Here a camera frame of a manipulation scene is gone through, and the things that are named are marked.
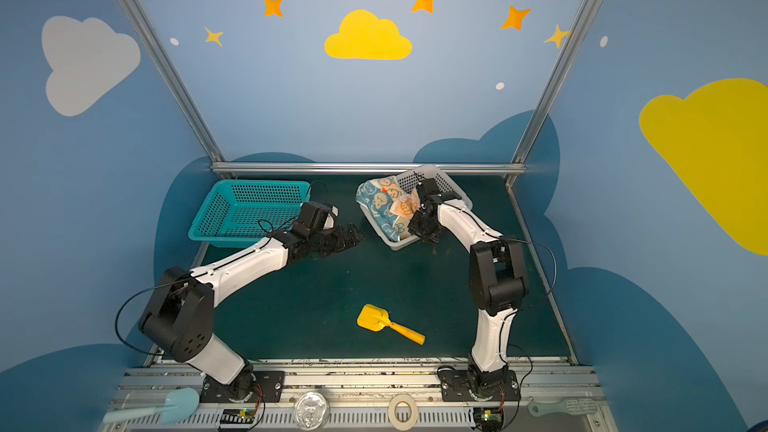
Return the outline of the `blue bunny towel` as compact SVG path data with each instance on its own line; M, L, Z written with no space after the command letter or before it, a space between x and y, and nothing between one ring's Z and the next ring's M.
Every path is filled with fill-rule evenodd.
M390 188L405 191L394 176L368 180L358 187L356 201L370 213L375 228L382 232L386 239L399 242L411 237L408 231L410 220L398 217L390 211L392 199L387 193Z

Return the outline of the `grey plastic basket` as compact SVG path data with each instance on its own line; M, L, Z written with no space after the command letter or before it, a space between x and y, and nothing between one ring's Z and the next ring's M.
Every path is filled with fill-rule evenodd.
M422 165L398 175L370 179L358 186L356 202L374 232L393 251L416 242L419 238L408 231L413 215L421 205L422 195L416 186L424 179L434 179L440 192L454 192L468 209L473 203L442 169Z

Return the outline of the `teal plastic basket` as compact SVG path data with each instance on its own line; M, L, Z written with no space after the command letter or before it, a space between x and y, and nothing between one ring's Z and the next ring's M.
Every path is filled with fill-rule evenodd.
M304 181L221 180L203 200L188 237L218 248L247 248L290 226L310 193Z

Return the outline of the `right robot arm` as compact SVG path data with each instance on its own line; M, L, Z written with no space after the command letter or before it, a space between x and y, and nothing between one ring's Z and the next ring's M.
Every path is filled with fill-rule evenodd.
M442 191L432 179L417 182L419 205L408 230L436 243L447 230L469 254L469 291L478 309L470 369L499 375L507 366L511 323L529 291L523 244L492 229L453 191Z

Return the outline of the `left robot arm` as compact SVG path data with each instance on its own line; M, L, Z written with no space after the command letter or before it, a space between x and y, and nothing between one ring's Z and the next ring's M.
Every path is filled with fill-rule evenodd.
M214 331L214 311L231 295L263 276L308 256L327 257L357 246L355 225L303 232L280 229L255 245L207 266L172 267L161 276L139 321L139 331L214 381L230 386L248 375L246 360Z

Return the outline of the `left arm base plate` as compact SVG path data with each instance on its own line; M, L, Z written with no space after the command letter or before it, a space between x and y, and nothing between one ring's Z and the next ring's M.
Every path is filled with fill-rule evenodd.
M206 377L200 392L201 403L245 404L261 400L277 403L284 388L284 371L244 370L231 384Z

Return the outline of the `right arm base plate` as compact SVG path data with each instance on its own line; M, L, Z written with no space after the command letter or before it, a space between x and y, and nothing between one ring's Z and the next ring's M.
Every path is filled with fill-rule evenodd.
M444 402L501 402L521 398L517 376L508 367L495 372L480 372L474 367L443 366L436 375Z

